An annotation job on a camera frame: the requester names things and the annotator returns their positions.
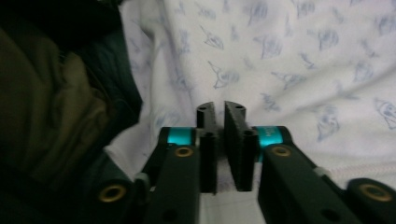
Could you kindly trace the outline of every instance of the bed sheet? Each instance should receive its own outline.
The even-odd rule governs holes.
[[[139,123],[106,148],[131,178],[163,126],[194,127],[195,108],[247,108],[252,126],[284,125],[339,186],[370,177],[396,188],[395,1],[129,0],[120,7]],[[257,164],[256,180],[260,174]],[[263,223],[219,161],[219,194],[201,223]]]

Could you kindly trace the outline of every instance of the brass screw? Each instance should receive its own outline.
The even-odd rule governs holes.
[[[288,157],[291,154],[290,150],[285,147],[273,147],[272,152],[280,157]]]
[[[379,186],[372,184],[363,184],[359,186],[361,192],[373,200],[385,203],[392,201],[392,196],[384,189]]]
[[[180,147],[175,151],[175,154],[178,157],[189,157],[192,155],[192,153],[193,153],[192,149],[188,147]]]
[[[99,193],[99,201],[102,203],[114,203],[123,198],[126,194],[126,188],[121,184],[114,184],[105,187]]]

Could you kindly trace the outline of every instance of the teal light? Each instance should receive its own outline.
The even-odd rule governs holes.
[[[192,128],[171,128],[168,143],[176,145],[192,145]]]
[[[262,154],[266,147],[271,144],[283,143],[282,133],[276,126],[260,126],[256,127],[259,133],[260,156],[259,162],[262,162]]]

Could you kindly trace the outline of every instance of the black plastic part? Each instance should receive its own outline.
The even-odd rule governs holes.
[[[367,178],[351,180],[346,202],[364,223],[396,223],[396,192],[382,183]]]
[[[144,223],[198,223],[199,160],[193,146],[169,149]]]
[[[296,147],[264,151],[258,200],[266,223],[361,223],[312,164]]]
[[[197,107],[197,129],[201,130],[199,132],[201,192],[216,193],[219,133],[213,103],[206,103]]]
[[[254,162],[260,150],[257,131],[246,125],[245,115],[242,105],[225,102],[225,148],[238,191],[252,190]]]
[[[152,186],[157,184],[158,175],[163,168],[163,162],[166,157],[167,149],[171,146],[168,144],[169,130],[170,128],[168,127],[161,128],[157,146],[154,148],[154,151],[148,158],[148,161],[142,170],[142,173],[148,175],[150,184]]]

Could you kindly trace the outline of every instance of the white fabric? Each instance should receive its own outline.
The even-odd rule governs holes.
[[[107,153],[131,178],[163,126],[195,126],[195,108],[247,108],[252,126],[284,125],[341,187],[370,177],[396,188],[394,1],[130,0],[120,8],[140,121]],[[263,223],[257,192],[235,192],[219,162],[202,223]]]

